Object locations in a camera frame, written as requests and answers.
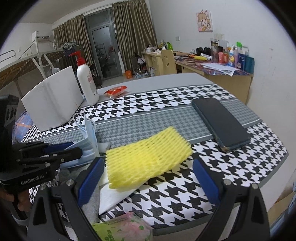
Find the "red snack packet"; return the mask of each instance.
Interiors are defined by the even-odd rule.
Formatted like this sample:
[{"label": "red snack packet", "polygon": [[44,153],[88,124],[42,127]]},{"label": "red snack packet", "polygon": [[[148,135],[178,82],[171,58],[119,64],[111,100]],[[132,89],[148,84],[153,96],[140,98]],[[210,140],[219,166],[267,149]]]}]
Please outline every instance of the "red snack packet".
[{"label": "red snack packet", "polygon": [[127,89],[126,86],[115,87],[105,92],[105,95],[108,96],[109,98],[116,98],[117,96],[125,92],[126,89]]}]

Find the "wall picture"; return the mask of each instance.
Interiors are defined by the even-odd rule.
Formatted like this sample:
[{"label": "wall picture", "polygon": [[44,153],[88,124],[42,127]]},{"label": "wall picture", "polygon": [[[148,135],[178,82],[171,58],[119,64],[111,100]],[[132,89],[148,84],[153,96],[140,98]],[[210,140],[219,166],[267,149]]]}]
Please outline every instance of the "wall picture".
[{"label": "wall picture", "polygon": [[196,19],[199,32],[213,31],[212,18],[209,10],[202,10],[197,13]]}]

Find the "bunk bed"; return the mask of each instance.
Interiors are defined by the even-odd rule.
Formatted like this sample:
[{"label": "bunk bed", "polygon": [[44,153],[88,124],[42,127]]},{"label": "bunk bed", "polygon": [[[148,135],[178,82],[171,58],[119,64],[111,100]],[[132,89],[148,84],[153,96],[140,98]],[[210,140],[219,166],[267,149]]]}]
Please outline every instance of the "bunk bed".
[{"label": "bunk bed", "polygon": [[[32,53],[34,45],[36,47],[36,54]],[[42,77],[45,79],[44,67],[50,66],[53,68],[52,62],[64,57],[64,49],[69,49],[74,45],[75,40],[72,42],[53,42],[54,50],[40,52],[38,40],[35,39],[33,44],[18,59],[16,58],[14,50],[1,54],[0,57],[10,52],[13,53],[12,56],[1,60],[0,63],[10,58],[15,58],[15,61],[0,69],[0,90],[20,76],[36,68],[41,72]]]}]

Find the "air conditioner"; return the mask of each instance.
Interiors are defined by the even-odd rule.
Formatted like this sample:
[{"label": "air conditioner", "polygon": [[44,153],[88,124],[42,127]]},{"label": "air conditioner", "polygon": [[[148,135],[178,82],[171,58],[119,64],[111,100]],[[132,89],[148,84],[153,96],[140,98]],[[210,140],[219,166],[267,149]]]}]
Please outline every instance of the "air conditioner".
[{"label": "air conditioner", "polygon": [[48,35],[42,35],[39,33],[39,31],[35,31],[34,33],[32,33],[32,42],[35,41],[35,38],[37,38],[37,41],[48,41],[49,40]]}]

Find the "plaid fabric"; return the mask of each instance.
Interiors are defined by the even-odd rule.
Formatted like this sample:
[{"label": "plaid fabric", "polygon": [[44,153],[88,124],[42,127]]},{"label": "plaid fabric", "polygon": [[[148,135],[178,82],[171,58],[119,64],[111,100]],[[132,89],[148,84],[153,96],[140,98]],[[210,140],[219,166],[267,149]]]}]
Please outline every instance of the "plaid fabric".
[{"label": "plaid fabric", "polygon": [[15,122],[12,130],[12,143],[21,143],[28,130],[32,127],[33,121],[31,120],[28,112],[21,114],[20,118]]}]

